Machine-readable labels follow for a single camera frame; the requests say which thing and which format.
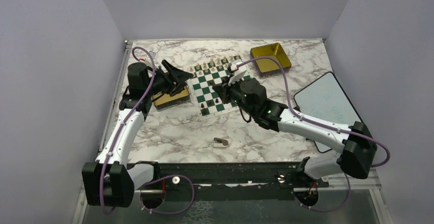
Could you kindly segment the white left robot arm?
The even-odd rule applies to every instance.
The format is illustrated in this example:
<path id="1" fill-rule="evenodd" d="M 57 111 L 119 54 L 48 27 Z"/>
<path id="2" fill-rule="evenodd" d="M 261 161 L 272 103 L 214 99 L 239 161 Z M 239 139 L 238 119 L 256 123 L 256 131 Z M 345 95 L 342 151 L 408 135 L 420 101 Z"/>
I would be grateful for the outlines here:
<path id="1" fill-rule="evenodd" d="M 115 129 L 101 153 L 92 163 L 85 163 L 82 179 L 90 206 L 128 207 L 134 193 L 145 185 L 155 188 L 161 175 L 151 163 L 128 169 L 128 155 L 144 124 L 156 94 L 174 96 L 180 93 L 192 73 L 180 70 L 166 60 L 162 67 L 147 66 L 144 62 L 127 68 L 128 86 L 119 104 Z"/>

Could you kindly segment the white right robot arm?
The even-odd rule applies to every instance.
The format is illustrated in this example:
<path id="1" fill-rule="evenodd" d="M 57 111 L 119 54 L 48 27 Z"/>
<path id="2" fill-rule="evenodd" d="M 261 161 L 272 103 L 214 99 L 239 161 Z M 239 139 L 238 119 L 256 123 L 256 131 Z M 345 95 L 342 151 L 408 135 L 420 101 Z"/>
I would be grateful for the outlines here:
<path id="1" fill-rule="evenodd" d="M 265 87 L 254 78 L 229 84 L 225 77 L 212 89 L 222 103 L 236 104 L 259 127 L 296 134 L 332 149 L 326 155 L 303 159 L 295 173 L 299 185 L 307 187 L 323 176 L 340 172 L 358 179 L 368 177 L 377 145 L 364 123 L 337 124 L 307 116 L 269 99 Z"/>

